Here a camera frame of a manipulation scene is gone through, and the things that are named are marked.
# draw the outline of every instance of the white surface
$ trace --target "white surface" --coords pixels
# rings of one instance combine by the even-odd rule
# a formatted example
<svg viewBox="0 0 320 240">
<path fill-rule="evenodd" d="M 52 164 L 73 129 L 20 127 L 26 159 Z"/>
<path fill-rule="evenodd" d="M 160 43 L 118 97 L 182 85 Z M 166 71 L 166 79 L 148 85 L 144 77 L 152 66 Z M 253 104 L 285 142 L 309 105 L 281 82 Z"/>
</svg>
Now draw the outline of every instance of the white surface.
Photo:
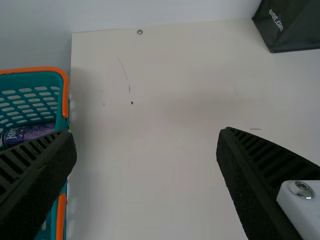
<svg viewBox="0 0 320 240">
<path fill-rule="evenodd" d="M 72 35 L 68 237 L 246 239 L 216 162 L 219 131 L 319 164 L 320 51 L 271 54 L 250 20 L 143 30 Z"/>
<path fill-rule="evenodd" d="M 276 201 L 304 240 L 318 240 L 320 239 L 320 181 L 302 181 L 315 192 L 313 199 L 294 195 L 288 188 L 291 181 L 285 181 L 281 185 Z"/>
<path fill-rule="evenodd" d="M 3 0 L 0 69 L 70 72 L 71 33 L 251 18 L 260 0 Z"/>
</svg>

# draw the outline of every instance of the teal plastic basket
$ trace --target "teal plastic basket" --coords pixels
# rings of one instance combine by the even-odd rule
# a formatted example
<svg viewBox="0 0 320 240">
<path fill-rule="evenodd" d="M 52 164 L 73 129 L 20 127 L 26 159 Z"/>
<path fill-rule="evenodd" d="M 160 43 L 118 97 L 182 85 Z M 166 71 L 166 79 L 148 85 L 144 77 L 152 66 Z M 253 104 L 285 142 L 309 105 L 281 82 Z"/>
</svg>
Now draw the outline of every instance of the teal plastic basket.
<svg viewBox="0 0 320 240">
<path fill-rule="evenodd" d="M 55 67 L 31 67 L 0 71 L 0 134 L 6 129 L 55 123 L 55 130 L 69 128 L 68 79 Z M 67 183 L 61 194 L 67 196 Z M 66 239 L 56 236 L 58 198 L 35 240 Z"/>
</svg>

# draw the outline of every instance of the basket hole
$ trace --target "basket hole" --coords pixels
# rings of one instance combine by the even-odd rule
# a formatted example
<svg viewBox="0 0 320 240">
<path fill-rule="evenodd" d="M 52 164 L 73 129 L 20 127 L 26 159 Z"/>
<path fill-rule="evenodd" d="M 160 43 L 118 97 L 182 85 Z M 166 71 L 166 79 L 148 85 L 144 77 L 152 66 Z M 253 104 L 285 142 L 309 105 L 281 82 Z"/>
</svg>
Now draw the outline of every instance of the basket hole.
<svg viewBox="0 0 320 240">
<path fill-rule="evenodd" d="M 50 97 L 44 97 L 43 100 L 45 100 L 45 101 L 54 101 L 55 98 L 50 96 Z"/>
<path fill-rule="evenodd" d="M 49 95 L 51 95 L 51 93 L 48 92 L 48 91 L 45 91 L 45 92 L 39 92 L 39 95 L 41 95 L 41 96 L 49 96 Z"/>
<path fill-rule="evenodd" d="M 0 195 L 3 195 L 6 192 L 6 189 L 0 185 Z"/>
<path fill-rule="evenodd" d="M 37 116 L 38 114 L 36 114 L 36 113 L 30 113 L 30 114 L 27 114 L 26 116 L 27 117 L 34 117 L 34 116 Z"/>
<path fill-rule="evenodd" d="M 0 158 L 17 174 L 22 174 L 23 171 L 13 161 L 10 160 L 6 155 L 0 155 Z"/>
<path fill-rule="evenodd" d="M 7 102 L 3 102 L 3 103 L 0 103 L 0 107 L 5 107 L 5 106 L 9 106 L 10 104 L 7 103 Z"/>
<path fill-rule="evenodd" d="M 30 166 L 30 163 L 23 157 L 20 155 L 20 153 L 18 153 L 16 150 L 11 150 L 11 152 L 13 153 L 13 155 L 16 156 L 17 159 L 20 160 L 21 163 L 23 163 L 23 165 L 25 165 L 26 167 Z"/>
<path fill-rule="evenodd" d="M 17 114 L 19 114 L 19 112 L 17 111 L 12 111 L 7 113 L 8 116 L 17 115 Z"/>
<path fill-rule="evenodd" d="M 19 89 L 19 92 L 21 93 L 26 93 L 26 92 L 30 92 L 31 91 L 31 88 L 20 88 Z"/>
<path fill-rule="evenodd" d="M 23 113 L 32 113 L 33 110 L 32 109 L 27 109 L 27 110 L 22 110 Z"/>
<path fill-rule="evenodd" d="M 23 124 L 23 123 L 25 123 L 25 122 L 27 122 L 27 120 L 25 120 L 25 119 L 24 119 L 24 120 L 17 121 L 18 124 Z"/>
<path fill-rule="evenodd" d="M 0 168 L 0 175 L 4 177 L 9 183 L 13 184 L 15 182 L 14 178 L 11 177 L 5 170 Z"/>
<path fill-rule="evenodd" d="M 21 115 L 19 115 L 19 116 L 13 116 L 12 117 L 12 119 L 13 120 L 16 120 L 16 119 L 23 119 L 24 117 L 23 116 L 21 116 Z"/>
<path fill-rule="evenodd" d="M 6 90 L 6 91 L 2 91 L 3 94 L 15 94 L 16 91 L 15 90 Z"/>
<path fill-rule="evenodd" d="M 26 98 L 31 98 L 31 97 L 35 97 L 37 95 L 35 95 L 34 93 L 28 93 L 28 94 L 24 94 L 23 96 L 25 96 Z"/>
<path fill-rule="evenodd" d="M 44 137 L 44 140 L 45 140 L 48 144 L 51 143 L 51 142 L 50 142 L 50 139 L 49 139 L 47 136 Z"/>
<path fill-rule="evenodd" d="M 57 105 L 58 103 L 56 101 L 50 101 L 50 102 L 47 102 L 46 104 L 48 104 L 48 105 Z"/>
<path fill-rule="evenodd" d="M 41 151 L 39 150 L 39 148 L 37 148 L 36 145 L 34 145 L 33 142 L 29 142 L 29 145 L 37 152 L 37 154 L 41 154 Z"/>
<path fill-rule="evenodd" d="M 8 99 L 20 99 L 21 97 L 19 95 L 13 95 L 13 96 L 8 96 Z"/>
<path fill-rule="evenodd" d="M 37 139 L 36 140 L 38 144 L 40 144 L 40 146 L 43 148 L 43 149 L 46 149 L 46 145 L 44 145 L 44 143 L 40 140 L 40 139 Z"/>
<path fill-rule="evenodd" d="M 19 100 L 19 101 L 13 101 L 13 104 L 24 104 L 26 101 L 24 100 Z"/>
<path fill-rule="evenodd" d="M 18 109 L 27 109 L 27 108 L 30 108 L 30 106 L 29 105 L 18 106 Z"/>
<path fill-rule="evenodd" d="M 3 119 L 3 120 L 0 121 L 0 124 L 4 124 L 4 123 L 6 123 L 8 121 L 9 121 L 8 119 Z"/>
<path fill-rule="evenodd" d="M 7 108 L 3 108 L 2 111 L 3 112 L 8 112 L 8 111 L 12 111 L 15 110 L 13 107 L 7 107 Z"/>
<path fill-rule="evenodd" d="M 31 160 L 36 160 L 36 157 L 25 146 L 22 145 L 20 148 L 28 155 L 29 158 L 31 158 Z"/>
<path fill-rule="evenodd" d="M 47 90 L 47 88 L 45 86 L 37 86 L 34 89 L 37 91 Z"/>
<path fill-rule="evenodd" d="M 40 99 L 39 98 L 31 98 L 31 99 L 28 99 L 28 101 L 31 103 L 34 103 L 34 102 L 40 102 Z"/>
<path fill-rule="evenodd" d="M 37 110 L 38 110 L 38 111 L 46 111 L 46 110 L 48 110 L 48 108 L 46 108 L 46 107 L 40 107 L 40 108 L 37 108 Z"/>
<path fill-rule="evenodd" d="M 44 104 L 43 103 L 34 103 L 34 104 L 32 104 L 32 106 L 41 107 L 41 106 L 44 106 Z"/>
</svg>

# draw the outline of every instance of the scratch mark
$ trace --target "scratch mark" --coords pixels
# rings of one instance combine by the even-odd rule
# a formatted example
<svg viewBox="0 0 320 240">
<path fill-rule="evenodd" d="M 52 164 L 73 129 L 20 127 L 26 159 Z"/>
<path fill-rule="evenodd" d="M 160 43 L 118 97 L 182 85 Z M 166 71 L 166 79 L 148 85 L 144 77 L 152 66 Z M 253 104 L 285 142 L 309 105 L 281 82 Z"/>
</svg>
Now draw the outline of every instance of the scratch mark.
<svg viewBox="0 0 320 240">
<path fill-rule="evenodd" d="M 123 69 L 123 72 L 124 72 L 124 75 L 125 75 L 125 79 L 128 81 L 129 93 L 130 93 L 130 91 L 131 91 L 131 86 L 130 86 L 130 82 L 129 82 L 128 77 L 127 77 L 127 72 L 126 72 L 125 67 L 124 67 L 124 65 L 122 64 L 121 60 L 119 59 L 119 57 L 116 57 L 116 58 L 118 59 L 120 65 L 121 65 L 121 67 L 122 67 L 122 69 Z"/>
</svg>

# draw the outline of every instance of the screw head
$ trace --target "screw head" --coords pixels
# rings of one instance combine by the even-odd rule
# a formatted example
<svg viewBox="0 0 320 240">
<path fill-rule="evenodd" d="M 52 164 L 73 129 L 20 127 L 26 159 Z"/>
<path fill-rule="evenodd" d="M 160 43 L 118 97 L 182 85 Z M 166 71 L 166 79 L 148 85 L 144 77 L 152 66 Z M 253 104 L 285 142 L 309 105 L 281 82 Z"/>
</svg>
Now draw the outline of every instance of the screw head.
<svg viewBox="0 0 320 240">
<path fill-rule="evenodd" d="M 303 199 L 309 200 L 315 196 L 313 189 L 303 181 L 291 181 L 288 188 L 294 195 Z"/>
</svg>

